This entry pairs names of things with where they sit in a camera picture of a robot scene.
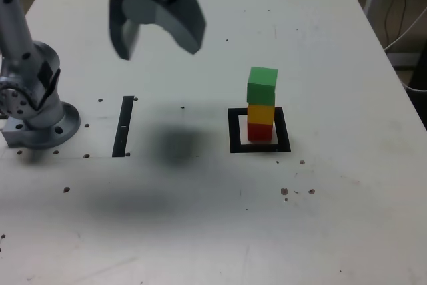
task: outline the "stacked blocks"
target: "stacked blocks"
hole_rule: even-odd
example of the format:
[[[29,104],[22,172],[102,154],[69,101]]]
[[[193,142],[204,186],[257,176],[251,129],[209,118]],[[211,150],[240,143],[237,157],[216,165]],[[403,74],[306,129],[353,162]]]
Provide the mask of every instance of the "stacked blocks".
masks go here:
[[[248,140],[271,141],[277,69],[252,67],[248,80]]]

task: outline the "white tabletop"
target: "white tabletop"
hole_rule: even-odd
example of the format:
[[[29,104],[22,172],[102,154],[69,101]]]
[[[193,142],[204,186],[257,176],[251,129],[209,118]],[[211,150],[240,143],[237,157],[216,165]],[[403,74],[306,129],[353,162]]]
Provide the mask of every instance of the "white tabletop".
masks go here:
[[[357,0],[199,2],[199,53],[145,26],[131,61],[108,0],[34,2],[82,126],[43,153],[1,140],[0,284],[425,284],[426,132]],[[291,152],[230,153],[251,66],[279,69]]]

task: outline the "white cable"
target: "white cable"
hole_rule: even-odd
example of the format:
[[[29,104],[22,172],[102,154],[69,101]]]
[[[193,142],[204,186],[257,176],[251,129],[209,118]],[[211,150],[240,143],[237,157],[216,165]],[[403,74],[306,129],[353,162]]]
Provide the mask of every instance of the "white cable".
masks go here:
[[[411,30],[411,28],[413,28],[413,26],[415,26],[415,24],[418,22],[418,20],[420,20],[421,19],[421,17],[423,16],[423,14],[425,14],[426,13],[426,11],[427,11],[427,7],[425,8],[425,10],[423,10],[423,12],[418,16],[418,18],[417,19],[415,19],[415,21],[412,23],[412,25],[411,26],[409,26],[409,28],[407,28],[407,30],[403,33],[403,34],[401,34],[401,36],[399,37],[399,38],[397,38],[395,41],[393,41],[391,44],[389,44],[386,48],[384,48],[384,51],[387,51],[387,50],[389,50],[395,43],[397,43],[403,36],[405,36],[408,32],[409,32],[409,30]]]
[[[409,26],[409,28],[407,28],[407,30],[403,34],[401,34],[401,36],[399,38],[397,38],[395,41],[393,41],[391,44],[389,44],[386,48],[384,48],[384,51],[389,50],[395,43],[397,43],[403,36],[405,36],[409,32],[409,30],[411,30],[411,28],[413,28],[413,26],[415,26],[415,24],[418,22],[418,20],[420,20],[421,17],[423,16],[423,14],[425,14],[426,12],[427,12],[427,7],[418,16],[418,18],[415,19],[415,21],[412,23],[412,25]],[[400,81],[400,83],[402,83],[403,87],[405,87],[406,89],[409,89],[410,91],[415,91],[416,93],[427,93],[427,90],[420,90],[420,89],[411,88],[408,85],[406,85],[403,81]]]
[[[427,93],[427,90],[411,88],[408,85],[406,85],[403,81],[400,81],[400,82],[402,83],[403,87],[405,87],[406,89],[409,89],[410,91],[415,91],[416,93]]]

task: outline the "black square outline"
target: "black square outline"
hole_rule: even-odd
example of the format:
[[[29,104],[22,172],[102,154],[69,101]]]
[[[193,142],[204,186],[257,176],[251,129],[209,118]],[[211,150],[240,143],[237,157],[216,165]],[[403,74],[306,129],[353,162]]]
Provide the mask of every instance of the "black square outline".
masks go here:
[[[276,127],[277,144],[244,144],[240,141],[239,116],[247,115],[247,108],[228,108],[228,133],[230,136],[230,153],[274,153],[290,152],[288,131],[281,107],[274,108],[274,125]]]

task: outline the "green block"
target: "green block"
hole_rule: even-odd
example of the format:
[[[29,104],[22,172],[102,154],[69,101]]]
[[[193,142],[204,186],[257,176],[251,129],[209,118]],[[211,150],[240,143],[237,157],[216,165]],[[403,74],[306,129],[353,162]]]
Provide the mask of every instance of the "green block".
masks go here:
[[[246,102],[251,105],[274,106],[277,78],[277,69],[252,67],[249,74]]]

